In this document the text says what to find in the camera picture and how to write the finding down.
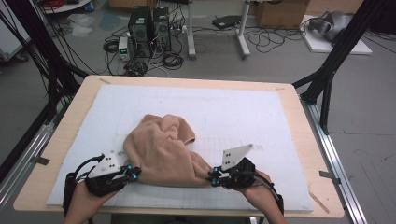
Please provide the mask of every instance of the floor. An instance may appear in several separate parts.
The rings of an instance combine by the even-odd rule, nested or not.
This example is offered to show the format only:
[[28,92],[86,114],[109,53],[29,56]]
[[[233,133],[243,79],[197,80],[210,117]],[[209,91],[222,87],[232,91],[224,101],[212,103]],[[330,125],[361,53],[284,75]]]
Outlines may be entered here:
[[[96,10],[88,14],[95,18],[94,32],[86,37],[67,34],[66,39],[91,70],[108,74],[104,72],[104,40],[125,27],[128,21],[125,14],[109,10],[106,2],[99,3]],[[66,17],[67,14],[60,15],[60,19]],[[202,17],[194,22],[211,27],[212,20]],[[371,38],[396,50],[394,41]],[[362,40],[373,54],[350,55],[338,70],[332,88],[329,129],[368,223],[396,223],[396,54],[366,38]],[[251,56],[242,60],[233,33],[206,32],[196,36],[196,61],[187,57],[186,48],[183,48],[181,56],[185,61],[180,69],[165,70],[166,73],[153,69],[146,76],[292,83],[318,70],[328,55],[311,53],[303,40],[286,40],[268,53],[260,53],[253,44],[248,45]],[[81,62],[78,66],[89,71]],[[122,71],[122,66],[116,56],[110,69],[117,73]],[[32,60],[27,63],[12,60],[1,65],[0,162],[15,147],[46,101],[42,79]],[[21,184],[0,212],[2,223],[62,222],[63,216],[58,213],[15,211],[12,204],[20,188]],[[97,223],[111,222],[109,215],[97,215],[95,220]],[[349,223],[349,220],[348,217],[336,220],[290,218],[289,222]]]

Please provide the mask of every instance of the crumpled towel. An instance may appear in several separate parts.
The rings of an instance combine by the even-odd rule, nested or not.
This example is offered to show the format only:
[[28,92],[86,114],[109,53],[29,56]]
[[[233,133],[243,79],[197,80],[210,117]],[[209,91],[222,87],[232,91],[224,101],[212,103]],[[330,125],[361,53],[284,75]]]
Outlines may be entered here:
[[169,187],[210,186],[212,168],[185,144],[195,133],[181,117],[146,115],[123,143],[132,166],[142,169],[142,183]]

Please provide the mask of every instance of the cardboard box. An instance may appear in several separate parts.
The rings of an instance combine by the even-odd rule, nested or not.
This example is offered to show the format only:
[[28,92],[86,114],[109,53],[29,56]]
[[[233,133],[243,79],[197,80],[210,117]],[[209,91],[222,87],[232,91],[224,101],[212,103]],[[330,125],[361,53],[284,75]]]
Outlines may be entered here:
[[276,5],[259,3],[256,22],[265,28],[298,29],[308,5],[309,0],[284,0]]
[[311,0],[306,15],[321,16],[326,11],[342,11],[356,13],[363,0]]
[[157,0],[109,0],[110,7],[115,8],[134,8],[135,6],[150,6],[151,8],[157,5]]

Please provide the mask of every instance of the human hand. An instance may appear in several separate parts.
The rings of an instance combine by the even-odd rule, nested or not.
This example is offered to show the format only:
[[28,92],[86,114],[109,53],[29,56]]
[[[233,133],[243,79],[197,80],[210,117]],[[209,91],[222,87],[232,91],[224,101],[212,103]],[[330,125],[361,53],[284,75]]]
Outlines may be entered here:
[[[272,183],[271,177],[268,174],[258,170],[256,172]],[[277,207],[274,195],[259,181],[256,180],[249,188],[236,190],[241,192],[251,205],[263,212],[271,224],[287,223]]]
[[73,193],[72,202],[70,203],[69,210],[64,224],[81,224],[95,215],[99,208],[107,202],[110,198],[116,195],[111,192],[103,197],[97,197],[91,194],[84,181],[76,186]]

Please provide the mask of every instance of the electronic device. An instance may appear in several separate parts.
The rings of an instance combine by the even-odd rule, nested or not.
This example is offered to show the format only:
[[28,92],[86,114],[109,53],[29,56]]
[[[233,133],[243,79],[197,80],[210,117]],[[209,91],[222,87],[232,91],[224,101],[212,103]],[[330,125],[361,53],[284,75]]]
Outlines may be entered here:
[[157,36],[157,47],[161,46],[165,51],[172,50],[171,33],[169,27],[169,8],[155,7],[152,14],[155,33]]
[[218,27],[220,30],[233,27],[241,22],[241,16],[226,16],[223,18],[218,18],[212,21],[212,24]]
[[152,41],[154,38],[154,24],[150,7],[136,6],[128,22],[131,38],[137,42]]
[[130,50],[130,45],[128,43],[128,37],[127,36],[121,36],[119,40],[119,52],[120,52],[120,58],[125,61],[129,62],[131,60],[131,50]]
[[189,0],[163,0],[163,2],[179,3],[179,4],[187,5],[189,3]]
[[341,35],[347,28],[352,16],[344,14],[342,11],[326,11],[321,17],[309,20],[308,29],[316,30],[327,40],[333,42],[338,35]]

